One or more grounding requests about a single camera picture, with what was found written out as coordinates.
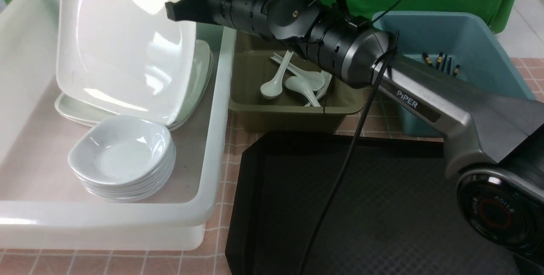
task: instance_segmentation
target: black tray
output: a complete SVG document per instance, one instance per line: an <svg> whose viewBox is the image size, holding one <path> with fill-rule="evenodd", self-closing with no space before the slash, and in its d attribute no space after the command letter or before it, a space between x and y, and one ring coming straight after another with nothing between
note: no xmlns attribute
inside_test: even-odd
<svg viewBox="0 0 544 275"><path fill-rule="evenodd" d="M298 275L350 137L274 132L241 159L226 246L233 275ZM442 143L361 139L306 275L540 275L462 219Z"/></svg>

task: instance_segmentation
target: stack of plates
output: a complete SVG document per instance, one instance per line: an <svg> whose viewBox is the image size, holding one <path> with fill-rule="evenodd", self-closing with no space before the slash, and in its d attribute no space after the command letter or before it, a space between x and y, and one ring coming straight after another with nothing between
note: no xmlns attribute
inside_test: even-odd
<svg viewBox="0 0 544 275"><path fill-rule="evenodd" d="M68 156L85 189L117 202L141 200L164 186L176 148L166 127L134 116L113 116L92 128Z"/></svg>
<svg viewBox="0 0 544 275"><path fill-rule="evenodd" d="M210 46L206 41L197 40L195 46L195 56L193 58L193 71L189 80L189 88L185 102L179 111L176 120L167 125L170 131L173 131L185 123L198 107L202 99L213 68L213 55ZM114 116L115 113L102 110L93 105L78 101L64 93L61 93L55 102L57 112L76 123L95 126L102 120Z"/></svg>
<svg viewBox="0 0 544 275"><path fill-rule="evenodd" d="M63 116L91 126L113 114L183 124L206 86L210 48L196 42L196 23L168 19L169 1L178 0L60 0Z"/></svg>

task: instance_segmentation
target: blue plastic bin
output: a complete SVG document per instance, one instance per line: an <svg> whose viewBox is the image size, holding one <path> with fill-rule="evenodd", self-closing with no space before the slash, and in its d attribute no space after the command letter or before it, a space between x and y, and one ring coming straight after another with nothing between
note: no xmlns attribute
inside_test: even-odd
<svg viewBox="0 0 544 275"><path fill-rule="evenodd" d="M439 52L443 52L452 56L452 70L456 64L461 65L457 79L491 93L535 99L495 35L478 16L464 12L391 11L374 26L400 31L399 52L414 60L423 62L422 53L427 52L436 64ZM406 135L441 137L406 109L398 106L398 111Z"/></svg>

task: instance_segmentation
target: stack of bowls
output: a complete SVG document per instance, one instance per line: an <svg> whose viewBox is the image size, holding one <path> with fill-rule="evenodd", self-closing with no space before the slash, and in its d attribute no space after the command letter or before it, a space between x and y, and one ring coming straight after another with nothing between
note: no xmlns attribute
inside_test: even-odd
<svg viewBox="0 0 544 275"><path fill-rule="evenodd" d="M68 162L85 189L111 201L148 198L173 171L176 148L168 129L135 116L112 116L91 128Z"/></svg>

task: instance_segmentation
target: white plastic tub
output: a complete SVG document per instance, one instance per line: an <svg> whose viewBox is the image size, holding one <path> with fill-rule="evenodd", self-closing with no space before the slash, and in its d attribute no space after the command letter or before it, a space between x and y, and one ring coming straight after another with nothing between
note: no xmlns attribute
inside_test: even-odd
<svg viewBox="0 0 544 275"><path fill-rule="evenodd" d="M214 73L196 112L173 132L168 183L138 203L108 203L68 166L89 128L54 109L58 10L59 0L13 0L0 14L0 248L197 248L221 176L235 31L198 26Z"/></svg>

